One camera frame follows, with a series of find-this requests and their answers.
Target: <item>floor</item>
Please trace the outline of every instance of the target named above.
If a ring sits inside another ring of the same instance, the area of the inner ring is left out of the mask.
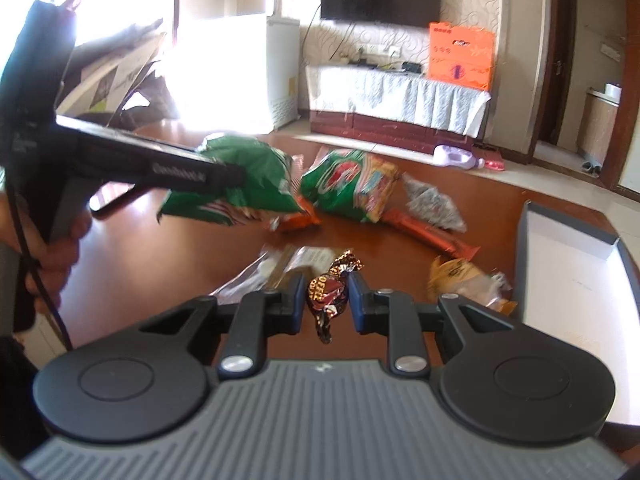
[[[283,134],[335,146],[357,148],[383,155],[397,156],[431,164],[433,157],[426,153],[411,152],[401,148],[364,142],[362,140],[313,134],[307,120],[300,120],[281,130]],[[589,182],[576,180],[565,174],[538,166],[505,161],[505,171],[472,170],[474,174],[507,182],[551,196],[569,200],[604,213],[625,242],[634,260],[640,265],[640,203],[620,196],[608,189]]]
[[[533,152],[533,156],[540,160],[550,162],[556,166],[562,166],[568,170],[581,171],[581,166],[584,159],[577,153],[569,152],[562,148],[558,148],[548,142],[539,140],[536,143],[536,149]]]

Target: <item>brown table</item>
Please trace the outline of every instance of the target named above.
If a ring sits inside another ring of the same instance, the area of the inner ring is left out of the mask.
[[[139,133],[190,146],[203,137],[185,131],[179,123],[148,126]],[[266,140],[291,154],[303,153],[306,166],[321,147],[277,134]],[[516,226],[527,200],[613,232],[602,213],[580,205],[453,168],[393,160],[403,171],[435,184],[453,198],[468,224],[460,238],[482,247],[474,262],[487,272],[501,270],[510,280]],[[263,244],[353,248],[365,265],[362,273],[369,286],[403,290],[416,300],[426,299],[430,265],[438,252],[389,226],[361,224],[322,212],[320,228],[286,235],[272,234],[257,224],[229,228],[173,217],[158,223],[156,211],[164,195],[163,190],[154,190],[109,219],[95,221],[82,242],[81,261],[64,291],[61,310],[75,345],[210,293],[252,262]],[[405,201],[402,186],[397,186],[392,202],[402,205]],[[319,342],[312,316],[305,312],[298,336],[270,338],[269,356],[385,358],[386,340],[378,335],[358,336],[348,311],[332,323],[332,333],[332,344]],[[436,356],[433,339],[427,340],[430,353]]]

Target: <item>white refrigerator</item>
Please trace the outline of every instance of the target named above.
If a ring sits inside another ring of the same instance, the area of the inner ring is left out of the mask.
[[[178,29],[167,83],[195,130],[268,134],[298,118],[300,22],[248,14]]]

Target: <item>black cable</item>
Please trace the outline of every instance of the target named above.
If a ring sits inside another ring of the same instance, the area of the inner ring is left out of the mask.
[[[45,305],[47,305],[47,309],[49,309],[50,314],[58,324],[60,334],[62,335],[62,342],[64,343],[65,348],[67,350],[72,350],[74,347],[71,344],[69,332],[66,330],[65,323],[62,321],[62,318],[60,317],[56,306],[53,304],[53,300],[51,299],[49,293],[47,292],[47,289],[42,283],[42,279],[40,278],[40,271],[38,270],[36,260],[34,260],[31,256],[27,238],[24,235],[24,228],[22,227],[22,222],[20,221],[20,214],[18,213],[18,203],[15,197],[14,184],[12,183],[12,179],[8,171],[5,174],[4,188],[9,202],[9,213],[11,213],[11,220],[14,222],[14,229],[18,237],[18,243],[20,245],[20,252],[22,253],[22,257],[27,264],[27,268],[31,276],[33,276],[33,281],[36,283],[36,288],[38,289],[38,293],[42,298],[42,301],[44,301]]]
[[[316,9],[316,12],[314,12],[313,17],[311,18],[311,21],[309,22],[309,26],[306,28],[306,34],[305,34],[304,39],[302,40],[302,47],[300,48],[300,57],[301,58],[305,57],[306,37],[309,35],[309,31],[311,31],[311,25],[313,25],[314,19],[316,18],[316,14],[318,13],[318,10],[320,10],[321,6],[322,6],[322,4],[318,5],[318,8]]]
[[[347,27],[347,30],[345,31],[344,36],[342,37],[342,41],[340,43],[338,43],[338,47],[336,47],[336,49],[334,50],[334,53],[331,54],[331,57],[329,58],[329,61],[331,61],[334,58],[335,53],[338,52],[338,49],[342,46],[344,41],[351,35],[351,33],[353,32],[353,29],[356,28],[356,24],[351,22],[349,24],[349,27]]]

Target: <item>green snack bag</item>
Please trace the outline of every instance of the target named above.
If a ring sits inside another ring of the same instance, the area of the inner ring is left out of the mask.
[[[214,134],[197,151],[214,160],[237,164],[246,171],[244,186],[220,194],[171,191],[162,215],[183,216],[225,225],[245,224],[272,216],[272,212],[302,211],[291,183],[292,157],[253,137]]]
[[[398,167],[360,150],[321,150],[300,192],[315,206],[361,222],[377,222],[399,177]]]

